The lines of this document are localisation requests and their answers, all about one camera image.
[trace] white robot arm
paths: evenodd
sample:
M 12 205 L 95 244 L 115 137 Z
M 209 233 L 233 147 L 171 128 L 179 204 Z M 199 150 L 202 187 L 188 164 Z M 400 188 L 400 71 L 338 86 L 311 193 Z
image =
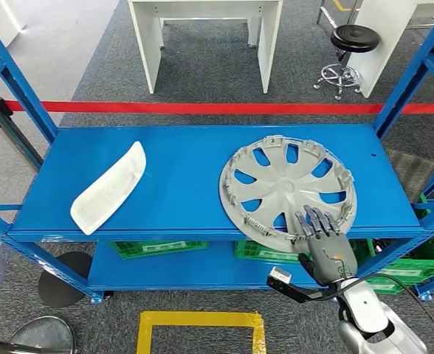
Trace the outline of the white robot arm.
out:
M 415 333 L 389 306 L 381 302 L 364 280 L 354 277 L 357 260 L 348 239 L 330 214 L 305 206 L 310 225 L 297 215 L 307 238 L 312 259 L 300 254 L 301 265 L 323 289 L 306 289 L 291 284 L 291 275 L 274 267 L 267 284 L 299 303 L 336 298 L 340 307 L 338 332 L 353 354 L 426 354 L 427 348 Z M 372 336 L 384 333 L 377 343 Z

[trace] lower shelf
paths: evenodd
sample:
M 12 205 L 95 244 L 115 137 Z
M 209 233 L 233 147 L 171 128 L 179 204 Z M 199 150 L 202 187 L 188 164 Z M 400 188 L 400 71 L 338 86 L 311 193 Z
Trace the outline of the lower shelf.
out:
M 316 287 L 300 264 L 242 260 L 233 241 L 211 242 L 208 249 L 123 260 L 108 242 L 97 243 L 89 286 L 94 290 L 264 289 L 274 266 L 292 274 L 295 285 Z

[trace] black stool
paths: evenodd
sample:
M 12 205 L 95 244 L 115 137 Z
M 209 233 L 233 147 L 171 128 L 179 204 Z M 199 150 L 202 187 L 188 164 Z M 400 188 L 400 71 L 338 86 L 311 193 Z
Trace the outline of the black stool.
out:
M 360 73 L 347 66 L 347 63 L 351 53 L 366 53 L 375 49 L 380 42 L 380 36 L 367 27 L 345 24 L 335 28 L 330 39 L 334 46 L 343 51 L 338 57 L 340 63 L 324 66 L 320 71 L 322 77 L 317 80 L 314 89 L 320 88 L 320 83 L 323 81 L 337 86 L 338 93 L 335 95 L 335 100 L 341 99 L 344 87 L 355 86 L 354 91 L 360 93 Z

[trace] red barrier tape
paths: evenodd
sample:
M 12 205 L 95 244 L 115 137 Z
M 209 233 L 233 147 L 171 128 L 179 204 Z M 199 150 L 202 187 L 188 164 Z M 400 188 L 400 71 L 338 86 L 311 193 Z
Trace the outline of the red barrier tape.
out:
M 6 101 L 12 111 L 24 111 L 17 101 Z M 378 114 L 383 104 L 312 103 L 143 103 L 43 101 L 48 112 L 135 114 Z M 403 114 L 434 114 L 434 103 L 410 103 Z

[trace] shelf top surface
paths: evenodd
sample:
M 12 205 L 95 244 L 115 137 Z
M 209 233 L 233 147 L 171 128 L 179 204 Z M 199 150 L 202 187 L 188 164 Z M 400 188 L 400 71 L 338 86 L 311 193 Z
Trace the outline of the shelf top surface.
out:
M 353 228 L 418 226 L 371 125 L 207 125 L 61 128 L 12 230 L 80 232 L 73 201 L 140 141 L 144 174 L 99 230 L 235 231 L 221 205 L 221 172 L 239 148 L 269 135 L 314 140 L 350 170 L 358 203 Z
M 267 288 L 274 266 L 292 274 L 295 285 L 317 287 L 298 263 L 243 260 L 231 241 L 211 242 L 208 249 L 123 260 L 108 242 L 98 242 L 89 275 L 97 290 L 224 290 Z

